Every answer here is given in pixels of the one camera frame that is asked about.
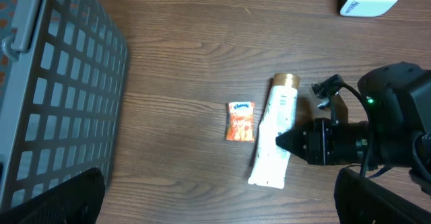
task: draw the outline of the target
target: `brown wooden surface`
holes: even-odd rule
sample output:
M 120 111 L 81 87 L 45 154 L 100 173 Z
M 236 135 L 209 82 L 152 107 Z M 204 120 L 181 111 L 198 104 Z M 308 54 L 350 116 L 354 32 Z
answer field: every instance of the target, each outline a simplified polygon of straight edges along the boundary
M 99 223 L 336 223 L 339 167 L 292 157 L 284 190 L 246 183 L 252 143 L 224 140 L 226 103 L 255 101 L 255 132 L 276 72 L 308 86 L 347 83 L 400 61 L 430 68 L 431 4 L 399 0 L 378 18 L 337 15 L 337 0 L 100 0 L 124 32 L 130 73 L 112 185 Z M 359 103 L 342 93 L 350 120 Z M 378 182 L 431 210 L 407 170 Z

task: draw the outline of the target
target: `gold cap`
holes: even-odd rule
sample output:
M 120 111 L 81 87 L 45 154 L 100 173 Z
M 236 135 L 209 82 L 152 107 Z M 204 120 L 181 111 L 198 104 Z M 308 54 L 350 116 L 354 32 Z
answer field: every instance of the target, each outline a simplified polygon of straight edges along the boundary
M 288 86 L 288 87 L 293 87 L 294 89 L 298 89 L 300 81 L 301 81 L 301 78 L 299 78 L 299 76 L 295 74 L 276 73 L 274 75 L 274 81 L 272 85 L 282 85 L 282 86 Z

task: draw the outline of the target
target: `gray plastic basket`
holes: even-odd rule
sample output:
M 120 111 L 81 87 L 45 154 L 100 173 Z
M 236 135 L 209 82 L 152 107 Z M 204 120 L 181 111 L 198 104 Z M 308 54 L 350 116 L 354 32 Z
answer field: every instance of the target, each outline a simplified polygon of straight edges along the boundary
M 90 167 L 109 184 L 129 66 L 97 0 L 0 0 L 0 211 Z

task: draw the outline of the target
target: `wooden table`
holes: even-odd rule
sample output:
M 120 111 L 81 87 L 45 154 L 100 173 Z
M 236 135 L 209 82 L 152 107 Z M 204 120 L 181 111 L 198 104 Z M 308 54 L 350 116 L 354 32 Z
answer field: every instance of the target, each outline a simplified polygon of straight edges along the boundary
M 99 223 L 336 223 L 339 167 L 292 157 L 283 190 L 248 185 L 255 144 L 224 140 L 226 103 L 256 102 L 257 132 L 274 73 L 301 76 L 300 120 L 328 116 L 308 87 L 334 73 L 356 86 L 383 65 L 431 67 L 429 0 L 399 0 L 376 18 L 341 17 L 337 0 L 100 1 L 131 61 Z M 341 94 L 350 120 L 364 120 Z M 407 171 L 377 182 L 431 210 Z

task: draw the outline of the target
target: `black object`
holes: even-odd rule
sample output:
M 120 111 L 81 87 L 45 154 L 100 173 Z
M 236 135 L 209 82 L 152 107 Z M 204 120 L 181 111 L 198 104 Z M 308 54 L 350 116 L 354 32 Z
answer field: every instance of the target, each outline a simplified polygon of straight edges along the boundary
M 338 94 L 342 87 L 359 99 L 367 113 L 368 122 L 348 123 L 347 107 Z M 366 202 L 376 209 L 380 207 L 377 200 L 373 202 L 374 198 L 384 198 L 385 201 L 380 204 L 401 201 L 388 190 L 383 193 L 384 188 L 375 188 L 364 177 L 366 170 L 375 170 L 378 165 L 385 165 L 386 170 L 397 166 L 411 167 L 411 179 L 424 192 L 431 193 L 431 71 L 411 63 L 397 63 L 367 73 L 359 80 L 358 89 L 360 93 L 346 85 L 339 75 L 312 85 L 316 97 L 323 101 L 319 108 L 329 109 L 331 119 L 316 118 L 276 138 L 278 146 L 307 160 L 309 164 L 361 163 L 360 178 L 347 173 L 347 170 L 341 170 L 337 180 L 335 200 L 342 223 L 363 223 L 347 219 L 343 221 L 346 215 L 356 216 L 358 211 L 370 214 L 370 218 L 383 215 L 368 213 L 364 208 L 357 209 L 356 204 L 347 203 L 353 199 L 340 197 L 341 192 L 347 193 L 340 189 L 342 186 L 351 189 L 351 196 L 360 193 L 361 199 L 369 198 Z M 349 183 L 361 186 L 361 189 L 353 189 Z M 412 209 L 419 209 L 406 203 L 409 202 L 402 199 L 399 205 L 387 207 L 388 211 L 409 217 Z M 351 208 L 339 208 L 342 205 Z M 412 223 L 430 221 L 431 215 L 428 213 L 428 219 L 414 219 Z
M 96 223 L 104 195 L 102 172 L 93 167 L 0 214 L 0 223 L 93 224 Z

